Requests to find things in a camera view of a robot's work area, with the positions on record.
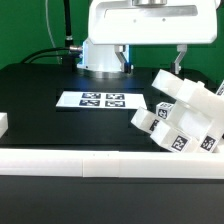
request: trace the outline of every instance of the green wall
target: green wall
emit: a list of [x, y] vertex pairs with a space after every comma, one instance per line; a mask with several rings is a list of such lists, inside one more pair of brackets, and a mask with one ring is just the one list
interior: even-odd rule
[[[76, 44], [87, 37], [90, 0], [70, 0]], [[57, 46], [64, 46], [63, 0], [49, 0], [49, 16]], [[50, 48], [45, 0], [1, 0], [0, 68], [20, 62], [28, 54]], [[133, 46], [131, 58], [138, 67], [169, 67], [177, 56], [175, 46]], [[55, 59], [42, 63], [56, 63]], [[218, 38], [211, 45], [189, 46], [182, 67], [196, 69], [220, 83], [224, 79], [224, 7], [218, 10]]]

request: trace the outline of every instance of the black cable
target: black cable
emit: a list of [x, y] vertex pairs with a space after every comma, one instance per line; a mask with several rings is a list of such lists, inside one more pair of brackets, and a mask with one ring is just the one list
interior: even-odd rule
[[40, 56], [37, 56], [35, 58], [33, 58], [31, 61], [29, 61], [28, 63], [32, 63], [40, 58], [50, 58], [50, 57], [62, 57], [62, 56], [65, 56], [67, 54], [59, 54], [59, 55], [56, 55], [56, 54], [45, 54], [45, 55], [40, 55]]
[[53, 51], [68, 51], [70, 50], [69, 47], [56, 47], [56, 48], [49, 48], [49, 49], [45, 49], [45, 50], [40, 50], [37, 51], [33, 54], [30, 54], [29, 56], [27, 56], [26, 58], [24, 58], [20, 63], [24, 64], [26, 63], [29, 59], [39, 55], [39, 54], [43, 54], [43, 53], [48, 53], [48, 52], [53, 52]]
[[[40, 58], [63, 57], [63, 56], [68, 56], [68, 54], [59, 54], [59, 55], [45, 54], [45, 55], [40, 55], [40, 56], [37, 56], [37, 57], [33, 58], [31, 61], [29, 61], [29, 64], [32, 63], [33, 61], [36, 61], [36, 60], [40, 59]], [[71, 56], [73, 58], [80, 58], [79, 54], [71, 54], [69, 56]]]
[[66, 33], [65, 46], [69, 47], [70, 45], [73, 45], [69, 0], [64, 0], [64, 10], [65, 10], [65, 33]]

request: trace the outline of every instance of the white paper with markers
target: white paper with markers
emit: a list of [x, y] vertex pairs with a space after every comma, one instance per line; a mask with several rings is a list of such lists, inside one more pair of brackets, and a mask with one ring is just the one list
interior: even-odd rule
[[64, 91], [56, 107], [147, 109], [142, 94]]

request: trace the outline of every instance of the black table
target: black table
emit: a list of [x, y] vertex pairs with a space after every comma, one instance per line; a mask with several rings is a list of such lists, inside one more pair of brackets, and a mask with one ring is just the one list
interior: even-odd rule
[[[158, 69], [95, 79], [59, 65], [13, 64], [0, 71], [0, 112], [9, 129], [0, 148], [159, 151], [135, 128], [135, 110], [56, 109], [63, 91], [142, 93], [147, 107], [172, 99], [151, 87]], [[201, 73], [181, 78], [215, 84]], [[0, 177], [0, 223], [220, 224], [223, 180]]]

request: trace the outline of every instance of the black tabletop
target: black tabletop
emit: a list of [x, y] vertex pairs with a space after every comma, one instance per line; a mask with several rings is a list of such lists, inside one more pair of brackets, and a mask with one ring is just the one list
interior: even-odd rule
[[[0, 112], [9, 129], [0, 147], [159, 151], [130, 123], [135, 110], [56, 109], [63, 91], [142, 93], [147, 107], [172, 99], [151, 87], [158, 69], [94, 79], [59, 65], [13, 64], [0, 71]], [[180, 78], [216, 86], [200, 72]], [[0, 176], [2, 224], [220, 224], [223, 180]]]
[[[0, 147], [53, 147], [120, 151], [158, 151], [149, 135], [131, 124], [136, 110], [56, 108], [63, 91], [140, 93], [155, 112], [160, 102], [174, 102], [151, 84], [158, 69], [136, 68], [123, 78], [90, 78], [60, 65], [13, 64], [0, 72], [0, 111], [9, 129]], [[181, 77], [205, 80], [201, 73]]]

